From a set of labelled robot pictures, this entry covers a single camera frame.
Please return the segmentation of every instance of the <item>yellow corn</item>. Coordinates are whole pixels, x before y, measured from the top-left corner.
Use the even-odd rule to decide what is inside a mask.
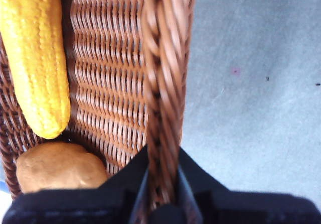
[[[70,116],[60,0],[1,0],[0,31],[15,93],[39,136],[57,137]]]

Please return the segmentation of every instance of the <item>gray carpet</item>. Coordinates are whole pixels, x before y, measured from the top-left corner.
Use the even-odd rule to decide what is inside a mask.
[[[321,0],[196,0],[183,148],[228,188],[321,209],[320,22]]]

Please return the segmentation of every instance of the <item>twisted handle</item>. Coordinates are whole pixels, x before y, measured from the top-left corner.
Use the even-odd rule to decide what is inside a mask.
[[[175,202],[193,5],[194,0],[144,0],[141,28],[151,210]]]

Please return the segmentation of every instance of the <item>woven wicker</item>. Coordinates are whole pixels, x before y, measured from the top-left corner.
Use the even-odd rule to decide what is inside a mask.
[[[99,156],[110,176],[148,138],[151,206],[175,201],[194,0],[61,1],[72,109],[62,138]],[[0,51],[1,158],[15,198],[17,157],[44,140],[17,103],[2,40]]]

